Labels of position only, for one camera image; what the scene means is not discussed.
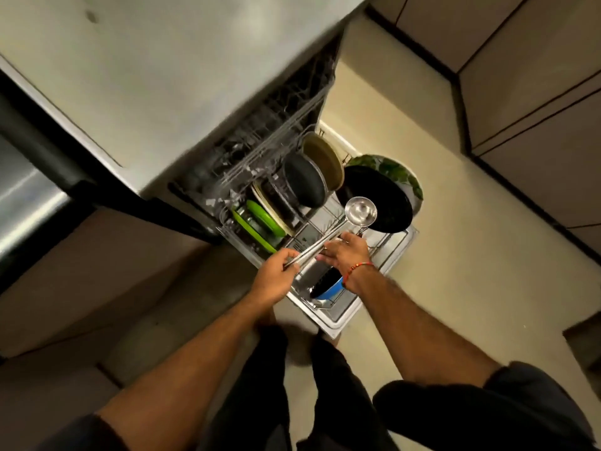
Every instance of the ladle handle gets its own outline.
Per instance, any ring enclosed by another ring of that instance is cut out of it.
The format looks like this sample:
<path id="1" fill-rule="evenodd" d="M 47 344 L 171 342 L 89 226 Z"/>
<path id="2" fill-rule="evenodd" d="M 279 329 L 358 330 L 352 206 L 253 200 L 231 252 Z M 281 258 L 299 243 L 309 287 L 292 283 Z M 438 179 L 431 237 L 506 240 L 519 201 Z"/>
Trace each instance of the ladle handle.
<path id="1" fill-rule="evenodd" d="M 284 270 L 288 269 L 288 267 L 290 267 L 294 263 L 298 263 L 302 266 L 307 261 L 311 260 L 315 255 L 317 255 L 321 250 L 323 250 L 325 243 L 335 239 L 335 237 L 342 232 L 342 228 L 344 228 L 344 226 L 346 226 L 347 224 L 352 225 L 352 223 L 345 218 L 336 226 L 334 226 L 328 233 L 323 235 L 321 239 L 312 243 L 301 254 L 292 259 L 292 261 L 288 261 L 284 265 Z"/>

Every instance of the open dishwasher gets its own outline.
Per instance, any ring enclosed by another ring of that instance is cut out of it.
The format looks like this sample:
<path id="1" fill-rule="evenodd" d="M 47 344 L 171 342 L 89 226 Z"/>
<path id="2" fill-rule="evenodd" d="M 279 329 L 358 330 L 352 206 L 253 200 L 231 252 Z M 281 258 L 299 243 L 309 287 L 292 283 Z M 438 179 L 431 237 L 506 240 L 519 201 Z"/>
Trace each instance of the open dishwasher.
<path id="1" fill-rule="evenodd" d="M 186 213 L 222 235 L 257 267 L 270 253 L 248 237 L 234 221 L 231 209 L 244 204 L 254 181 L 272 180 L 283 159 L 301 149 L 307 133 L 316 131 L 321 108 L 334 83 L 339 46 L 340 37 L 325 45 L 237 126 L 206 149 L 194 167 L 169 184 L 171 193 L 188 206 Z M 333 193 L 318 209 L 295 205 L 286 196 L 280 197 L 293 215 L 294 234 L 283 238 L 277 248 L 289 246 L 303 251 L 344 219 L 344 209 Z M 416 234 L 413 227 L 396 234 L 368 229 L 363 237 L 372 261 L 387 273 Z M 288 298 L 324 332 L 336 337 L 360 308 L 361 300 L 344 289 L 328 300 L 311 299 L 309 290 L 328 267 L 314 259 L 304 265 Z"/>

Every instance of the white countertop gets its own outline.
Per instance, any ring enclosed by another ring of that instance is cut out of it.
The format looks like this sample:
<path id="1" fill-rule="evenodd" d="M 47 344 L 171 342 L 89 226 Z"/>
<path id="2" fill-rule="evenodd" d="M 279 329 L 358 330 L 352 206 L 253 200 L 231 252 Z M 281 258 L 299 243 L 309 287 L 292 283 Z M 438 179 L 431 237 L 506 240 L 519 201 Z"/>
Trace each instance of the white countertop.
<path id="1" fill-rule="evenodd" d="M 0 0 L 0 68 L 141 193 L 365 0 Z"/>

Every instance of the hand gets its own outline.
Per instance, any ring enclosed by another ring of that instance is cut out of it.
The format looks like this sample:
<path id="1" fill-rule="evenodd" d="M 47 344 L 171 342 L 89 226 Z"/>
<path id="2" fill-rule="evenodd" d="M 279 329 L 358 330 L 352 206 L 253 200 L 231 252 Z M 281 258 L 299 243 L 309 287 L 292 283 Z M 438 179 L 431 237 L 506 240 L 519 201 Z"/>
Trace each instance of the hand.
<path id="1" fill-rule="evenodd" d="M 326 250 L 317 255 L 318 261 L 334 266 L 342 275 L 349 273 L 350 268 L 358 263 L 370 262 L 367 242 L 348 232 L 342 233 L 340 237 L 341 241 L 326 242 Z M 353 290 L 352 285 L 349 287 L 347 284 L 347 288 Z"/>
<path id="2" fill-rule="evenodd" d="M 283 248 L 263 263 L 248 294 L 253 301 L 257 301 L 261 305 L 261 308 L 267 310 L 281 301 L 290 291 L 292 281 L 301 267 L 295 263 L 284 270 L 284 265 L 288 258 L 293 258 L 298 254 L 296 250 Z"/>

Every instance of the pant leg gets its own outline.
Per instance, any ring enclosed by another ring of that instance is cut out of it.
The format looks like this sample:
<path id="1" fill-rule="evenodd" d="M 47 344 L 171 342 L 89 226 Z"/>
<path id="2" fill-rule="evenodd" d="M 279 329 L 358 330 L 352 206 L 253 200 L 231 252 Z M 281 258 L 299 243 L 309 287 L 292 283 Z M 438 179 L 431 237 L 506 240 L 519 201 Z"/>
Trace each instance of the pant leg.
<path id="1" fill-rule="evenodd" d="M 259 344 L 203 435 L 198 451 L 291 450 L 284 389 L 287 345 L 280 327 L 261 330 Z"/>
<path id="2" fill-rule="evenodd" d="M 318 391 L 315 422 L 298 449 L 320 449 L 334 441 L 351 451 L 398 450 L 342 353 L 318 337 L 311 359 Z"/>

